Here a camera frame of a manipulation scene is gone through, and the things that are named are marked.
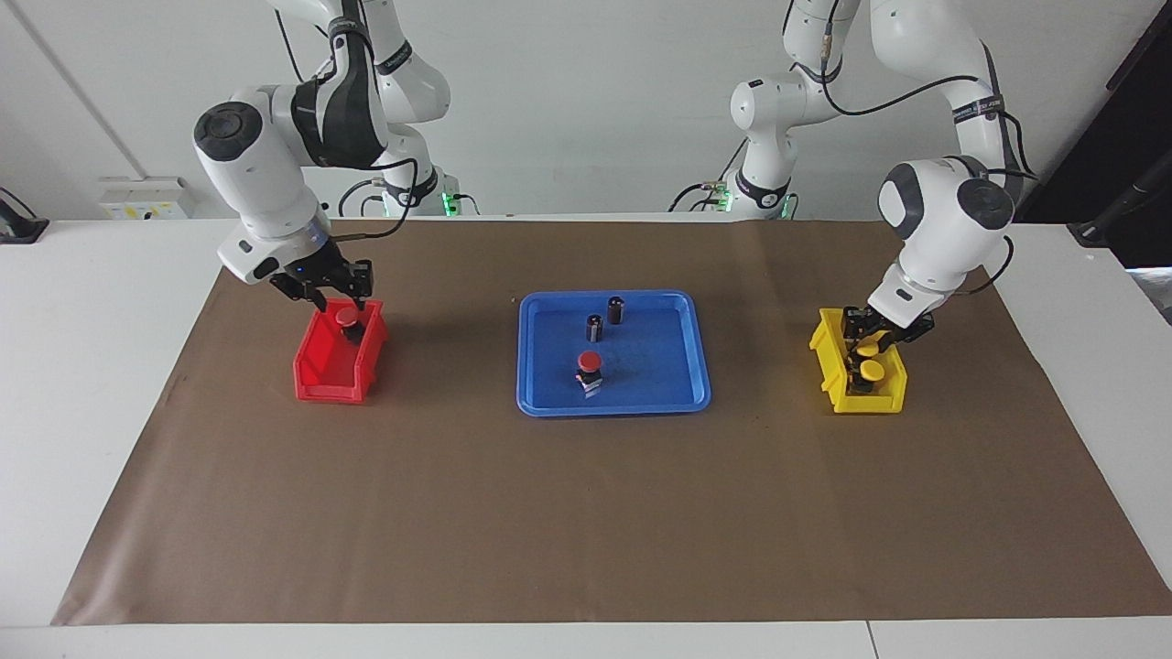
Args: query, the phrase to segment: brown paper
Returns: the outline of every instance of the brown paper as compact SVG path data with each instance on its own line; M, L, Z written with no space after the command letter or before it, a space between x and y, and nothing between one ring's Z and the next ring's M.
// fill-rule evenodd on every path
M222 274L56 624L1172 613L995 291L904 349L901 415L831 413L806 344L879 281L885 225L413 222L346 249L390 332L368 403L298 402L312 307ZM696 301L707 410L518 410L527 293L657 287Z

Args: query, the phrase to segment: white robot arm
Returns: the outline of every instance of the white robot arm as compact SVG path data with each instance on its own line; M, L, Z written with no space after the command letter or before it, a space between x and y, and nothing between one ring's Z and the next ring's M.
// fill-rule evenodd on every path
M790 128L874 111L843 110L832 100L840 96L841 45L859 5L791 0L784 39L792 69L742 83L732 95L749 150L725 182L729 210L764 218L781 212L796 155ZM879 209L906 245L867 307L847 313L849 338L886 330L888 342L914 340L931 330L929 312L1001 242L1022 182L993 57L954 0L872 0L871 32L886 67L943 93L960 142L960 155L900 163L887 176ZM942 79L948 82L934 83Z
M289 298L309 299L319 308L325 308L319 288L332 287L361 305L372 293L370 264L342 257L300 168L398 170L396 175L408 169L401 203L418 206L423 183L440 175L422 137L407 127L389 125L387 110L396 120L438 118L450 102L448 84L413 55L389 0L271 4L322 27L332 55L322 75L297 86L240 90L197 122L199 161L240 213L240 225L219 256L247 284L267 280ZM377 28L376 35L368 26ZM404 163L413 167L400 167Z

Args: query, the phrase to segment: red button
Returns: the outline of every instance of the red button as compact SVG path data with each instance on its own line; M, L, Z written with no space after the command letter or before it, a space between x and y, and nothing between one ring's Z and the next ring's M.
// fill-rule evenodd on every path
M597 373L598 369L602 368L602 355L594 351L584 352L578 355L578 368L586 373Z
M341 327L349 327L359 321L359 310L352 306L340 308L338 310L338 313L334 314L334 320L336 320L338 325Z

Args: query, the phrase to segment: yellow bin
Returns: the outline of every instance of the yellow bin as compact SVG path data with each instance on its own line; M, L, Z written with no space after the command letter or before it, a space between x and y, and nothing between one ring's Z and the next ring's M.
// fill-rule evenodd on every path
M822 365L822 390L830 395L836 414L898 414L904 409L907 369L895 346L873 359L883 365L886 378L865 395L846 393L846 342L843 340L843 310L818 310L822 322L810 339L810 349Z

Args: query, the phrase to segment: black cylinder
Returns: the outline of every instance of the black cylinder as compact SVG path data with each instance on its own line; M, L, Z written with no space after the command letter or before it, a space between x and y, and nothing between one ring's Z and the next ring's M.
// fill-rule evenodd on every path
M622 324L622 298L615 295L611 298L611 301L606 303L606 321L611 325Z
M597 344L602 340L602 317L591 315L586 319L586 340Z

